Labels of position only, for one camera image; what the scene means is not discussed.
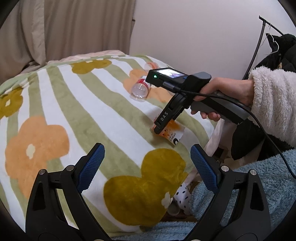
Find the right bare hand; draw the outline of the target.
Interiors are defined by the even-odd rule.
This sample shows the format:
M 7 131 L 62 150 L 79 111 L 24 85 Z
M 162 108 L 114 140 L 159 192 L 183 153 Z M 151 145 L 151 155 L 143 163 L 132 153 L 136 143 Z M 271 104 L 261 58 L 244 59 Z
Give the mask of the right bare hand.
M 236 99 L 244 106 L 248 106 L 250 108 L 254 99 L 254 80 L 236 80 L 216 77 L 200 90 L 201 94 L 214 94 L 217 92 L 221 92 L 225 96 Z M 202 101 L 204 99 L 205 97 L 203 96 L 196 96 L 194 101 Z M 221 115 L 217 111 L 204 112 L 201 110 L 191 110 L 192 115 L 198 112 L 203 119 L 208 118 L 213 121 L 218 121 L 222 118 L 222 116 L 225 116 L 225 114 Z

